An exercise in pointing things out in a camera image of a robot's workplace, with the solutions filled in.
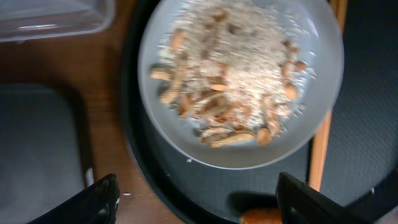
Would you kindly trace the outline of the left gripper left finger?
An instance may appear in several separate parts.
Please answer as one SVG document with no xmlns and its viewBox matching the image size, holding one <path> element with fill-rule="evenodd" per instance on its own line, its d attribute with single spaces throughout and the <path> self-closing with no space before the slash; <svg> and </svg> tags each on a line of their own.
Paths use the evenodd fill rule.
<svg viewBox="0 0 398 224">
<path fill-rule="evenodd" d="M 108 174 L 29 224 L 115 224 L 120 199 L 115 174 Z"/>
</svg>

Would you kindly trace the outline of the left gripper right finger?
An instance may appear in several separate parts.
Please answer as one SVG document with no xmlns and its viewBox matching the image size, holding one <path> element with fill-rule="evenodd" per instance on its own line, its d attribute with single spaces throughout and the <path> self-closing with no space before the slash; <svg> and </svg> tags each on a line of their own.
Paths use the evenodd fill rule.
<svg viewBox="0 0 398 224">
<path fill-rule="evenodd" d="M 287 172 L 279 174 L 276 197 L 282 223 L 295 223 L 295 213 L 307 223 L 375 223 L 379 220 L 375 209 L 362 213 L 349 210 Z"/>
</svg>

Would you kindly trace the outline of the orange carrot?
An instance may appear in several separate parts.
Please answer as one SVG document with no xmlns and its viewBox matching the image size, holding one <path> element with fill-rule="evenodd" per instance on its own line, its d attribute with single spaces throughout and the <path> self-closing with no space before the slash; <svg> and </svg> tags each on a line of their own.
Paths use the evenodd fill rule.
<svg viewBox="0 0 398 224">
<path fill-rule="evenodd" d="M 240 224 L 282 224 L 281 212 L 278 208 L 255 208 L 242 214 Z"/>
</svg>

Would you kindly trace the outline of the wooden chopstick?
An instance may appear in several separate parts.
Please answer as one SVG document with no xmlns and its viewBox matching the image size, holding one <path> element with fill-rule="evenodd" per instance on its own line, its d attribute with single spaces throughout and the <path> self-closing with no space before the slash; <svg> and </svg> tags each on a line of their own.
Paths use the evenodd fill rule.
<svg viewBox="0 0 398 224">
<path fill-rule="evenodd" d="M 346 22 L 348 0 L 330 0 L 330 5 L 337 18 L 339 28 L 343 34 Z M 310 156 L 308 184 L 316 191 L 320 191 L 323 171 L 328 149 L 328 140 L 332 119 L 332 110 L 328 112 L 316 135 L 313 138 Z"/>
</svg>

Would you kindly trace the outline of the black rectangular tray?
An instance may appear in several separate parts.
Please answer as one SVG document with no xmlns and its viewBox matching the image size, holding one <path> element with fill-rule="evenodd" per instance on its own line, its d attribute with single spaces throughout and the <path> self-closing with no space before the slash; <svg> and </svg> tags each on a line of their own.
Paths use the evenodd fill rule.
<svg viewBox="0 0 398 224">
<path fill-rule="evenodd" d="M 94 182 L 80 94 L 67 86 L 1 85 L 1 223 L 29 223 Z"/>
</svg>

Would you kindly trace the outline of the round black serving tray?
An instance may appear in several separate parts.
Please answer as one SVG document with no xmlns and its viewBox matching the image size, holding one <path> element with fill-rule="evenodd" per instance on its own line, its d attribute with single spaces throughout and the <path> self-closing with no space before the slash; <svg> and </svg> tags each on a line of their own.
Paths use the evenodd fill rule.
<svg viewBox="0 0 398 224">
<path fill-rule="evenodd" d="M 121 119 L 147 183 L 185 223 L 237 223 L 245 210 L 276 206 L 282 171 L 307 178 L 310 143 L 265 167 L 224 170 L 189 161 L 151 124 L 137 89 L 137 58 L 156 5 L 136 3 L 121 69 Z M 321 192 L 369 222 L 396 223 L 397 2 L 350 1 L 344 45 Z"/>
</svg>

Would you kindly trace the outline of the rice and peanut shells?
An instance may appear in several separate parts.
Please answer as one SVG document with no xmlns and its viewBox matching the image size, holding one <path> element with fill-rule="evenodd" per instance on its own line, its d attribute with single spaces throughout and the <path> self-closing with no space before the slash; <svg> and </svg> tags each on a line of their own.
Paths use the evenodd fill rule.
<svg viewBox="0 0 398 224">
<path fill-rule="evenodd" d="M 307 64 L 281 12 L 254 1 L 184 3 L 149 75 L 165 83 L 162 104 L 203 124 L 203 144 L 266 146 L 284 132 L 281 120 L 299 97 L 295 76 Z"/>
</svg>

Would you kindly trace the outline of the grey plate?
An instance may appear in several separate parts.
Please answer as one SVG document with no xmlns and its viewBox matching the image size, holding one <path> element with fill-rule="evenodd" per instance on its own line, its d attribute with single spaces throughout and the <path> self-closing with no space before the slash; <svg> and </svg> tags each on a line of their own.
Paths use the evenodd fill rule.
<svg viewBox="0 0 398 224">
<path fill-rule="evenodd" d="M 243 170 L 275 163 L 307 143 L 317 132 L 335 104 L 344 70 L 344 49 L 340 27 L 324 0 L 259 1 L 261 7 L 274 6 L 274 13 L 288 37 L 300 46 L 299 60 L 308 69 L 298 75 L 299 98 L 289 118 L 282 120 L 282 133 L 268 146 L 254 141 L 212 149 L 200 142 L 199 124 L 180 119 L 158 100 L 160 81 L 149 76 L 159 61 L 159 45 L 171 31 L 172 23 L 187 5 L 185 1 L 159 2 L 144 30 L 137 77 L 146 112 L 161 136 L 179 153 L 194 161 L 219 169 Z"/>
</svg>

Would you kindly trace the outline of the clear plastic bin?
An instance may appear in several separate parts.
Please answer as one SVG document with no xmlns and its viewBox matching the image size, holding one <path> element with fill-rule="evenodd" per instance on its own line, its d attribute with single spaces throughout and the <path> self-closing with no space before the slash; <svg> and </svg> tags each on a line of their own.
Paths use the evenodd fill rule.
<svg viewBox="0 0 398 224">
<path fill-rule="evenodd" d="M 1 0 L 1 42 L 93 34 L 115 14 L 115 0 Z"/>
</svg>

